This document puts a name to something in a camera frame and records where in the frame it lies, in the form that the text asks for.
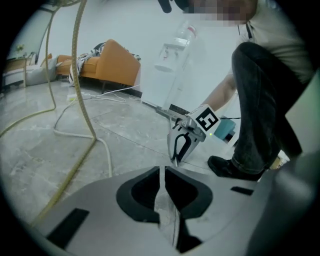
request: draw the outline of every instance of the person's arm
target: person's arm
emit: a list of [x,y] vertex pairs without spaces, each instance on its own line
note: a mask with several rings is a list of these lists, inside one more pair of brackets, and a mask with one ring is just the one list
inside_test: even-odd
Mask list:
[[236,82],[232,74],[228,74],[221,83],[210,93],[203,104],[208,104],[213,111],[224,106],[237,90]]

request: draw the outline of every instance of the person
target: person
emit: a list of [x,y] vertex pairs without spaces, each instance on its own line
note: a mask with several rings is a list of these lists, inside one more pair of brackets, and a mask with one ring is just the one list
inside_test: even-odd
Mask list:
[[[208,10],[210,2],[194,0],[194,9],[205,3]],[[232,54],[231,70],[203,103],[216,111],[237,90],[241,125],[232,159],[211,156],[207,163],[219,177],[256,181],[283,145],[290,147],[290,158],[301,152],[298,141],[292,140],[296,137],[285,114],[306,88],[314,70],[304,41],[274,1],[215,3],[218,12],[227,10],[223,19],[244,21],[245,25]]]

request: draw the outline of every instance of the white shirt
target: white shirt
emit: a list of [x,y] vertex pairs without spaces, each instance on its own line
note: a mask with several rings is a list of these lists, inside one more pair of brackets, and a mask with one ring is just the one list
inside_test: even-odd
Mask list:
[[252,38],[249,39],[244,25],[237,46],[243,42],[256,43],[287,65],[302,84],[310,81],[314,71],[305,42],[274,1],[258,0],[256,13],[247,24]]

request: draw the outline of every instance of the black shoe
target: black shoe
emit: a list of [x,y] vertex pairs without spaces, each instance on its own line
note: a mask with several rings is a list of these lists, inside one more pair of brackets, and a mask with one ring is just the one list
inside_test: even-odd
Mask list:
[[263,171],[259,174],[248,174],[238,170],[231,160],[225,160],[218,156],[210,156],[208,159],[210,169],[219,177],[257,181],[260,179]]

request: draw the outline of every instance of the white cable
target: white cable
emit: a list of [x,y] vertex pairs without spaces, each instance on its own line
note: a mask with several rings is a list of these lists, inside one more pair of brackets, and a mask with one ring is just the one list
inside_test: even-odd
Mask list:
[[136,102],[140,102],[141,101],[141,99],[138,98],[138,97],[129,97],[129,99],[132,100],[132,101],[136,101]]
[[[127,101],[124,99],[124,98],[121,98],[120,96],[116,95],[114,92],[119,92],[119,91],[123,91],[123,90],[127,90],[127,89],[131,89],[133,87],[137,87],[137,86],[140,86],[140,84],[138,85],[135,85],[135,86],[132,86],[130,88],[124,88],[124,89],[119,89],[119,90],[113,90],[113,91],[108,91],[104,94],[101,94],[101,95],[92,95],[92,94],[89,94],[91,97],[93,97],[94,99],[99,99],[99,100],[108,100],[108,101],[113,101],[113,102],[119,102],[119,103],[126,103]],[[117,100],[117,99],[113,99],[113,98],[104,98],[104,97],[100,97],[100,96],[103,96],[103,95],[106,95],[106,94],[113,94],[115,95],[116,97],[118,97],[119,99],[121,100]],[[55,134],[58,134],[58,135],[63,135],[63,136],[72,136],[72,137],[78,137],[78,138],[87,138],[87,139],[92,139],[93,137],[91,135],[84,135],[84,134],[77,134],[77,133],[70,133],[70,132],[63,132],[63,131],[58,131],[56,129],[57,127],[57,124],[60,120],[60,118],[62,117],[62,115],[64,114],[64,112],[69,108],[71,107],[74,102],[77,100],[77,98],[75,98],[73,101],[71,101],[65,108],[64,110],[61,112],[61,114],[59,115],[59,117],[57,118],[54,126],[53,126],[53,132]],[[110,150],[109,150],[109,147],[107,145],[107,143],[102,139],[102,138],[99,138],[97,137],[96,138],[97,141],[101,142],[104,147],[105,147],[105,151],[106,151],[106,157],[107,157],[107,161],[108,161],[108,172],[109,172],[109,178],[113,176],[112,174],[112,163],[111,163],[111,155],[110,155]]]
[[140,84],[135,85],[135,86],[131,86],[131,87],[129,87],[129,88],[124,88],[124,89],[119,89],[119,90],[108,91],[108,92],[105,92],[105,93],[100,94],[100,95],[98,95],[98,96],[100,97],[100,96],[103,96],[103,95],[106,95],[106,94],[112,94],[112,93],[114,93],[114,92],[120,92],[120,91],[123,91],[123,90],[128,90],[128,89],[131,89],[131,88],[137,87],[137,86],[140,86]]
[[118,97],[122,101],[117,100],[117,99],[113,99],[113,98],[104,98],[104,97],[99,97],[99,96],[90,94],[91,97],[94,97],[94,98],[100,99],[100,100],[108,100],[108,101],[119,102],[119,103],[126,103],[127,102],[124,98],[121,98],[120,96],[116,95],[115,93],[112,93],[112,95]]
[[[110,94],[111,94],[112,92],[115,92],[114,90],[113,90],[113,91],[111,91],[111,90],[106,90],[106,91],[109,91],[108,93],[110,93]],[[140,102],[140,101],[141,101],[141,98],[138,98],[138,97],[129,97],[129,99],[132,100],[132,101],[137,101],[137,102]]]
[[[54,126],[53,126],[53,132],[55,134],[58,135],[63,135],[63,136],[72,136],[72,137],[79,137],[79,138],[88,138],[88,139],[92,139],[93,137],[91,135],[83,135],[83,134],[76,134],[76,133],[70,133],[70,132],[63,132],[63,131],[58,131],[56,130],[57,124],[60,120],[60,118],[62,117],[62,115],[64,114],[64,112],[67,110],[67,108],[69,108],[74,102],[76,101],[76,99],[74,99],[69,105],[67,105],[64,110],[61,112],[61,114],[59,115],[59,117],[57,118]],[[109,147],[107,145],[107,143],[102,139],[102,138],[96,138],[98,141],[100,141],[106,150],[106,157],[107,157],[107,161],[108,161],[108,172],[109,172],[109,178],[113,176],[112,174],[112,164],[111,164],[111,155],[110,155],[110,150]]]

